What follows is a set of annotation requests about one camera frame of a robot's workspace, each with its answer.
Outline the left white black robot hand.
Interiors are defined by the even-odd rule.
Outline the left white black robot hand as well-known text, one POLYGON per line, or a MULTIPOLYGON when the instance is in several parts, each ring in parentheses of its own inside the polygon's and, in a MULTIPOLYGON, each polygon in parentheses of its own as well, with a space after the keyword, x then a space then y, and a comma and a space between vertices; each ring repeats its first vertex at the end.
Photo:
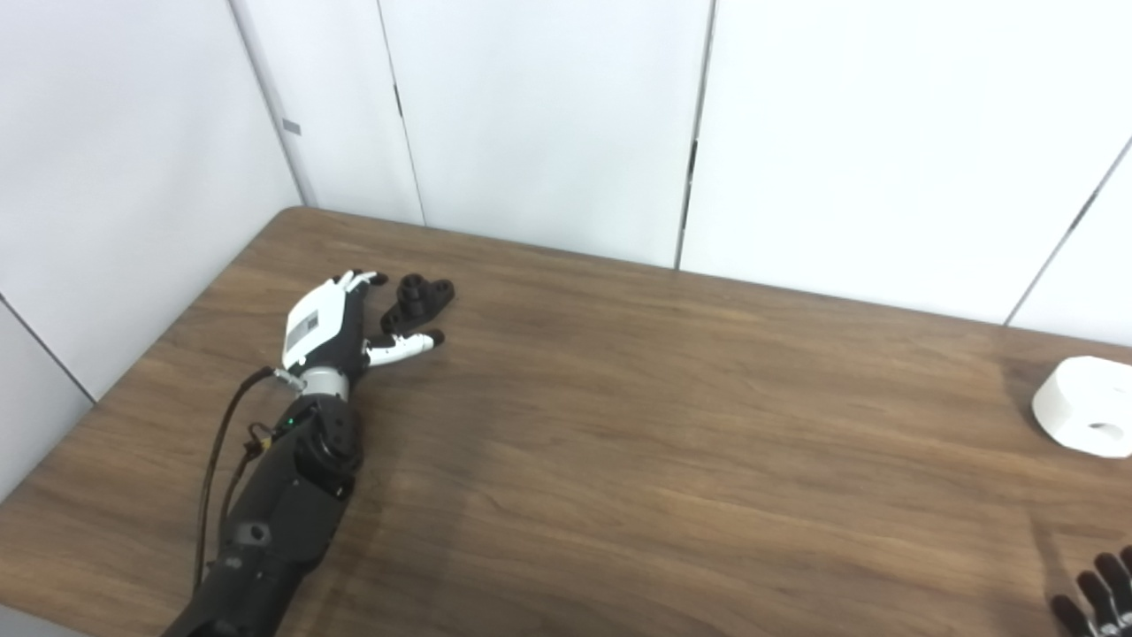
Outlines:
POLYGON ((400 334, 392 327, 365 334, 365 298, 388 282, 381 272, 348 270, 300 299, 288 313, 280 365, 295 378, 331 368, 360 378, 369 368, 393 365, 438 348, 446 341, 440 330, 400 334))

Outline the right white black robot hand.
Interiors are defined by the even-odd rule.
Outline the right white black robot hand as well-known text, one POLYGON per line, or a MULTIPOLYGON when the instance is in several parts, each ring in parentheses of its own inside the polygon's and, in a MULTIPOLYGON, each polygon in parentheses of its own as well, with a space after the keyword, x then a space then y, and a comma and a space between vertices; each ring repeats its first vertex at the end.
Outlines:
POLYGON ((1091 613, 1067 595, 1050 599, 1050 612, 1067 636, 1129 636, 1131 634, 1131 548, 1100 553, 1094 568, 1079 573, 1077 586, 1091 613))

